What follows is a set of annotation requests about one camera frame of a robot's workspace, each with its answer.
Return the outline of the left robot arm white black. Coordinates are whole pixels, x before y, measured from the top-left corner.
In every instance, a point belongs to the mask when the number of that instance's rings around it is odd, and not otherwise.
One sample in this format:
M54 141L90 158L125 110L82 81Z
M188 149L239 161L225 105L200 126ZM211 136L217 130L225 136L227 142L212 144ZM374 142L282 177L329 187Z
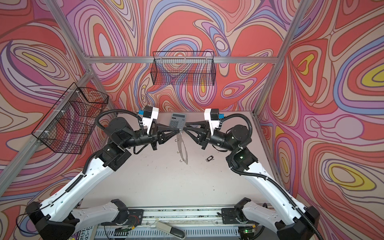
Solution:
M93 153L83 170L42 203L32 202L26 214L44 240L67 240L74 233L102 223L125 225L130 213L119 199L99 207L76 209L78 203L100 182L115 173L131 157L129 148L157 146L180 133L180 129L157 123L159 110L145 107L141 115L114 109L100 113L96 125L110 142Z

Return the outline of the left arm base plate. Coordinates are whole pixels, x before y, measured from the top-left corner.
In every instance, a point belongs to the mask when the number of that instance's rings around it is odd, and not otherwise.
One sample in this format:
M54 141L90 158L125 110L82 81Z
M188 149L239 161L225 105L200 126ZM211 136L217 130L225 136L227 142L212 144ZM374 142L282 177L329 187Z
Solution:
M130 209L129 215L123 224L117 224L117 226L140 226L143 221L144 210L143 209Z

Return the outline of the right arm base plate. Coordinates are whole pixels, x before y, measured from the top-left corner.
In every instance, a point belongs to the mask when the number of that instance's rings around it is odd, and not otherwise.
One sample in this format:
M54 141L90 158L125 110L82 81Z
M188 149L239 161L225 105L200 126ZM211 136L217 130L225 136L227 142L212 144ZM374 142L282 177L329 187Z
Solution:
M225 225L258 225L258 223L248 220L244 214L235 208L222 208L218 215L221 216L222 222Z

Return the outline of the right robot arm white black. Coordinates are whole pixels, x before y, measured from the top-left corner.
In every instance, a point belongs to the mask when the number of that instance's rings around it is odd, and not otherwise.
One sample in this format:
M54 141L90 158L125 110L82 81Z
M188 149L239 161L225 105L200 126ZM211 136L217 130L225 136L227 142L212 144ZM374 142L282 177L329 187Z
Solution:
M235 206L242 222L252 221L274 232L280 240L309 240L324 237L318 230L320 213L313 206L305 206L286 191L265 170L249 150L253 126L243 114L231 114L213 121L186 123L183 128L195 143L205 149L208 144L229 152L226 162L232 172L243 176L262 193L273 210L244 198Z

